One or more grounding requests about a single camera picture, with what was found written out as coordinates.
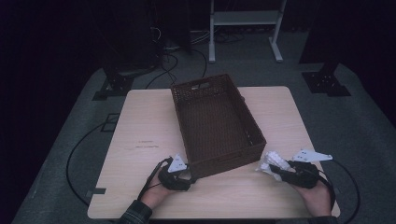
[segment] black cable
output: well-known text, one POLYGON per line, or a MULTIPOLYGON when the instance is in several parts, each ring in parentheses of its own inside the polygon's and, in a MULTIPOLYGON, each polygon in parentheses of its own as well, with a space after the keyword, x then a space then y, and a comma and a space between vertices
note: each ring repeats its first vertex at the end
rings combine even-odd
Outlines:
POLYGON ((198 35, 196 38, 193 38, 191 40, 192 45, 201 45, 201 44, 207 44, 209 41, 209 31, 202 31, 201 33, 191 33, 191 37, 198 35))
POLYGON ((323 173, 326 176, 327 181, 329 182, 330 185, 334 186, 332 184, 332 180, 330 179, 330 177, 328 175, 326 175, 326 173, 324 173, 323 171, 319 170, 321 173, 323 173))
POLYGON ((88 135, 90 135, 90 134, 93 133, 96 129, 102 127, 103 125, 105 125, 106 123, 108 123, 110 120, 113 120, 113 119, 108 119, 107 121, 105 121, 105 122, 103 122, 103 123, 97 125, 97 126, 94 127, 93 129, 91 129, 89 132, 87 132, 87 133, 75 144, 75 146, 73 147, 73 149, 72 149, 72 151, 70 152, 69 157, 68 157, 68 159, 67 159, 67 164, 66 164, 66 180, 67 180, 67 184, 69 185, 69 187, 70 187, 70 189, 73 191, 73 193, 76 195, 76 197, 78 197, 78 199, 79 199, 82 203, 84 203, 85 205, 87 205, 87 206, 89 206, 89 204, 88 204, 88 203, 76 192, 76 190, 74 189, 73 184, 72 184, 72 182, 71 182, 71 180, 70 180, 70 175, 69 175, 69 165, 70 165, 70 161, 71 161, 71 159, 72 159, 72 157, 73 157, 74 152, 75 152, 76 149, 78 148, 79 144, 81 144, 81 142, 84 141, 84 139, 85 139, 88 135))
POLYGON ((150 187, 148 187, 148 189, 152 189, 152 188, 154 188, 154 187, 160 186, 161 184, 162 184, 162 183, 159 183, 159 184, 156 184, 156 185, 150 186, 150 187))
POLYGON ((206 70, 207 70, 207 60, 206 60, 206 56, 205 56, 201 51, 199 51, 199 50, 197 50, 197 49, 192 49, 192 51, 195 51, 195 52, 200 53, 200 54, 202 55, 202 57, 204 58, 205 68, 204 68, 204 72, 202 73, 202 76, 201 76, 201 77, 204 77, 205 74, 206 74, 206 70))
POLYGON ((215 36, 215 42, 218 44, 233 44, 245 39, 245 36, 243 34, 240 35, 241 37, 238 37, 236 35, 230 35, 228 33, 219 33, 215 36))
POLYGON ((164 159, 163 161, 158 162, 157 166, 155 166, 154 170, 151 172, 151 175, 148 177, 145 186, 143 186, 142 190, 140 190, 139 195, 137 196, 137 200, 140 201, 145 194, 145 192, 155 186, 149 186, 151 183, 151 180, 154 178, 155 174, 160 170, 161 166, 163 165, 164 162, 168 161, 168 159, 164 159))
POLYGON ((326 187, 329 189, 330 192, 330 201, 331 201, 331 209, 334 208, 334 204, 335 204, 335 192, 334 192, 334 187, 329 183, 329 181, 327 181, 325 178, 323 178, 323 176, 319 176, 318 180, 320 180, 324 185, 326 185, 326 187))
POLYGON ((357 196, 357 202, 356 202, 356 207, 355 207, 355 211, 353 211, 352 215, 346 220, 346 224, 349 223, 350 221, 352 221, 353 218, 355 218, 355 216, 358 214, 359 209, 361 207, 361 192, 359 191, 359 187, 358 187, 358 183, 356 182, 355 178, 353 178, 352 174, 348 171, 348 169, 342 165, 339 161, 336 161, 335 159, 332 159, 332 161, 336 164, 338 164, 341 168, 344 169, 344 171, 349 175, 350 179, 353 182, 353 185, 355 187, 356 190, 356 196, 357 196))
POLYGON ((171 73, 171 71, 170 70, 168 70, 168 69, 166 69, 164 66, 163 66, 163 63, 161 64, 161 68, 164 70, 164 71, 167 71, 167 74, 168 74, 168 76, 172 79, 172 83, 171 83, 171 85, 173 85, 173 84, 175 84, 175 82, 177 81, 177 77, 173 74, 173 73, 171 73))
POLYGON ((171 57, 173 57, 173 58, 176 60, 175 64, 174 64, 170 69, 165 70, 163 73, 160 73, 158 76, 156 76, 155 78, 153 78, 153 79, 148 83, 148 85, 146 86, 145 89, 148 89, 148 88, 149 88, 149 85, 151 85, 151 83, 154 82, 155 79, 157 79, 157 78, 159 78, 159 77, 161 77, 161 76, 163 76, 163 75, 169 73, 170 71, 172 71, 172 70, 177 66, 177 64, 178 64, 178 59, 177 59, 177 57, 175 57, 175 56, 172 55, 172 54, 168 54, 168 56, 171 56, 171 57))

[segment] white tag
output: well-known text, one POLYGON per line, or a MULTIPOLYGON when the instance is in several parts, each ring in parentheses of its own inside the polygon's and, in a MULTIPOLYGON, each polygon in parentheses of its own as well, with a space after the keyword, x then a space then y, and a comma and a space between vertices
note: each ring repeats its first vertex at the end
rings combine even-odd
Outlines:
POLYGON ((332 160, 331 155, 326 155, 322 153, 318 153, 312 150, 301 149, 295 156, 292 158, 294 161, 330 161, 332 160))
POLYGON ((168 172, 173 173, 177 171, 186 170, 187 165, 184 161, 180 158, 178 154, 176 154, 175 158, 173 159, 171 165, 169 166, 168 172))

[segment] gray carpet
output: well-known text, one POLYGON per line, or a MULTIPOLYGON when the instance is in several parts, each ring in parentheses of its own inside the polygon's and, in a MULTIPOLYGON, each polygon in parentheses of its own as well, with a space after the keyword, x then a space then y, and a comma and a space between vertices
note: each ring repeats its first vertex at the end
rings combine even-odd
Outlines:
MULTIPOLYGON (((316 151, 328 153, 340 161, 355 177, 361 191, 361 209, 352 223, 393 223, 396 219, 396 131, 375 102, 364 90, 358 77, 339 65, 335 75, 352 96, 328 97, 312 94, 301 75, 318 71, 321 64, 298 64, 307 33, 280 33, 278 45, 283 63, 276 63, 267 42, 269 34, 245 35, 245 39, 228 45, 216 45, 217 61, 208 64, 206 76, 229 74, 235 84, 244 86, 287 86, 297 104, 316 151)), ((206 57, 207 44, 194 46, 206 57)), ((201 54, 178 51, 171 73, 177 83, 202 76, 205 61, 201 54)), ((163 57, 163 65, 172 67, 175 60, 163 57)), ((135 79, 133 89, 146 85, 163 70, 135 79)), ((92 128, 105 121, 107 114, 120 113, 125 97, 92 101, 105 75, 100 69, 92 74, 86 87, 65 122, 35 183, 26 196, 15 224, 20 223, 109 223, 87 217, 88 207, 67 185, 66 164, 73 147, 92 128)), ((172 79, 164 75, 149 87, 169 88, 172 79)), ((76 148, 70 160, 72 184, 86 202, 90 200, 102 168, 112 133, 96 130, 76 148)), ((343 223, 356 206, 356 191, 346 173, 335 163, 322 163, 325 172, 337 187, 337 202, 343 223)), ((281 223, 304 223, 284 220, 281 223)))

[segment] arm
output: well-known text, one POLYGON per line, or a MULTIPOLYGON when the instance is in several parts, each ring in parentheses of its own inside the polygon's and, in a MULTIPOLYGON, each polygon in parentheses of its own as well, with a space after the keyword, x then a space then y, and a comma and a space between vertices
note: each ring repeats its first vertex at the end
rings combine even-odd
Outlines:
POLYGON ((160 205, 168 195, 175 192, 174 190, 167 189, 161 185, 161 182, 158 179, 158 172, 150 183, 152 187, 143 194, 140 202, 138 200, 134 200, 134 202, 128 207, 126 212, 119 219, 117 222, 118 224, 147 223, 152 215, 152 210, 160 205))
POLYGON ((337 219, 332 216, 330 192, 321 181, 312 189, 291 185, 301 195, 304 204, 312 218, 310 224, 337 224, 337 219))

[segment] sleeve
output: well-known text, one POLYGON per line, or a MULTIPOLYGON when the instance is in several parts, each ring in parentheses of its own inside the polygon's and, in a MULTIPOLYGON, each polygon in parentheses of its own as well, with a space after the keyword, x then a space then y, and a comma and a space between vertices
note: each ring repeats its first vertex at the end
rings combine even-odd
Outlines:
POLYGON ((145 224, 151 217, 152 210, 144 203, 134 200, 117 222, 118 224, 145 224))
POLYGON ((336 217, 311 217, 308 219, 309 224, 338 224, 336 217))

